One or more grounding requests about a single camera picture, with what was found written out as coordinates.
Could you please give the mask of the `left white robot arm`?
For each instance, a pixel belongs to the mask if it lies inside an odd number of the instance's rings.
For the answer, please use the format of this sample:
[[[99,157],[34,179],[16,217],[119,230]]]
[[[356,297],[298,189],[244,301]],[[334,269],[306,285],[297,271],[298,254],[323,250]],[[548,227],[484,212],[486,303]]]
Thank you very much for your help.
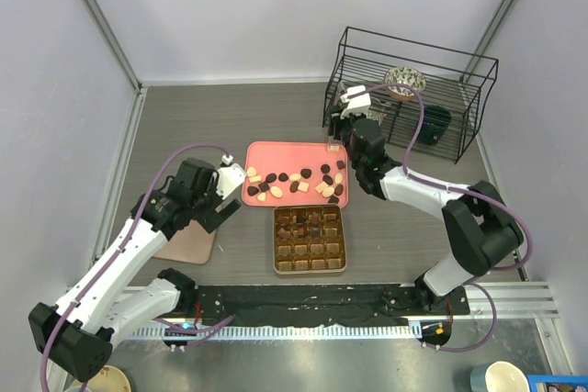
[[[39,302],[30,311],[28,323],[41,363],[54,363],[85,383],[143,324],[167,313],[188,316],[197,302],[197,285],[173,268],[125,300],[119,295],[191,222],[212,233],[227,220],[241,205],[232,193],[245,178],[243,167],[223,155],[219,166],[188,158],[164,186],[151,185],[116,240],[82,279],[53,304]]]

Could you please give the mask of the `metal tongs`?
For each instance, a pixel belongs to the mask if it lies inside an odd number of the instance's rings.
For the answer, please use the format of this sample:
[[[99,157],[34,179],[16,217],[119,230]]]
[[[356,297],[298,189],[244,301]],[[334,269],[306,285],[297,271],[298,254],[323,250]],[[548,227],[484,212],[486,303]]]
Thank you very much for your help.
[[[329,136],[327,138],[327,150],[328,151],[339,151],[340,149],[340,142],[336,140],[333,136]]]

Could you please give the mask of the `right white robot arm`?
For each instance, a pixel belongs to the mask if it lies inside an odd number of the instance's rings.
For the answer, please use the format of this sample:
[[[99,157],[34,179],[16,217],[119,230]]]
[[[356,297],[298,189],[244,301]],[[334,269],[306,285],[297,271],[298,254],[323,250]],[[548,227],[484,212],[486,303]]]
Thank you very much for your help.
[[[440,219],[448,255],[415,281],[415,303],[424,313],[443,308],[459,286],[485,275],[523,242],[522,223],[488,182],[457,185],[418,174],[385,150],[378,123],[364,115],[335,117],[334,146],[256,141],[245,159],[243,201],[253,207],[346,203],[353,175],[369,195],[403,203]]]

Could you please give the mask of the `gold chocolate box with tray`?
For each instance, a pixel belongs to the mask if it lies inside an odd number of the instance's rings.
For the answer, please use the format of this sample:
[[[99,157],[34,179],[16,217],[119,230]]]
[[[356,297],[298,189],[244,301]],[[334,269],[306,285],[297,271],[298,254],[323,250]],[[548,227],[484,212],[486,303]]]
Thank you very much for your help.
[[[343,218],[337,205],[276,207],[273,241],[277,274],[336,274],[347,267]]]

